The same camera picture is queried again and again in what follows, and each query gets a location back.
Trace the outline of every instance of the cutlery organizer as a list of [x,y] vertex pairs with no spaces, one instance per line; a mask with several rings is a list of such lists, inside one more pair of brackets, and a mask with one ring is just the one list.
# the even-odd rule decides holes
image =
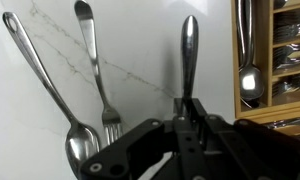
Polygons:
[[300,65],[288,69],[273,70],[273,51],[277,48],[300,43],[300,35],[284,42],[274,42],[275,16],[279,13],[300,9],[300,0],[289,0],[282,8],[274,9],[275,0],[254,0],[255,60],[261,70],[265,91],[260,106],[250,109],[240,100],[239,53],[236,22],[236,0],[232,0],[233,69],[236,119],[251,119],[267,123],[282,119],[300,117],[300,90],[273,97],[273,84],[278,80],[300,74]]

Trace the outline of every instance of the white marble wall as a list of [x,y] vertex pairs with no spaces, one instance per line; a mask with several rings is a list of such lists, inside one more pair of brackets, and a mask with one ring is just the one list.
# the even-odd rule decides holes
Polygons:
[[[75,179],[64,151],[69,123],[2,22],[15,12],[50,77],[77,118],[102,138],[102,102],[83,43],[75,0],[0,0],[0,180]],[[128,131],[172,117],[181,96],[184,19],[200,28],[194,97],[234,120],[230,1],[88,0],[94,11],[105,90]]]

